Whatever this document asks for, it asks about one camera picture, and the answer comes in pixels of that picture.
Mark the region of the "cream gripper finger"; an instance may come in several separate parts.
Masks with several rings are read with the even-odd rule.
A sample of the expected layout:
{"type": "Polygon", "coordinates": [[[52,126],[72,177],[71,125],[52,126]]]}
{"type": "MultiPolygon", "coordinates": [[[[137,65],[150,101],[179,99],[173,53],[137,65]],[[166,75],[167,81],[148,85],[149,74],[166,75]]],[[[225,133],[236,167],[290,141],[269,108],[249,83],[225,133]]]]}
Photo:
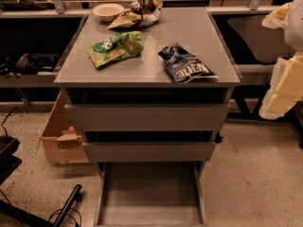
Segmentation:
{"type": "Polygon", "coordinates": [[[265,100],[269,114],[285,114],[303,97],[303,56],[279,58],[265,100]]]}
{"type": "Polygon", "coordinates": [[[275,120],[285,114],[284,109],[287,103],[287,98],[280,95],[276,87],[285,70],[286,60],[279,58],[274,65],[272,76],[269,82],[269,89],[267,90],[258,114],[264,119],[275,120]]]}

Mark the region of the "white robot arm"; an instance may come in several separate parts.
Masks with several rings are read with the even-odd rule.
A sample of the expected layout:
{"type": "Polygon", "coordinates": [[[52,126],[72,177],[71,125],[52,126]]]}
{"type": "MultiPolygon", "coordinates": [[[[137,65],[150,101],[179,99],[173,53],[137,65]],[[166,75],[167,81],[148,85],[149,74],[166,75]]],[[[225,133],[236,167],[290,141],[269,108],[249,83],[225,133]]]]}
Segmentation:
{"type": "Polygon", "coordinates": [[[260,117],[275,120],[303,98],[303,0],[293,0],[275,9],[265,16],[262,25],[283,28],[285,44],[295,50],[289,59],[277,59],[270,88],[258,110],[260,117]]]}

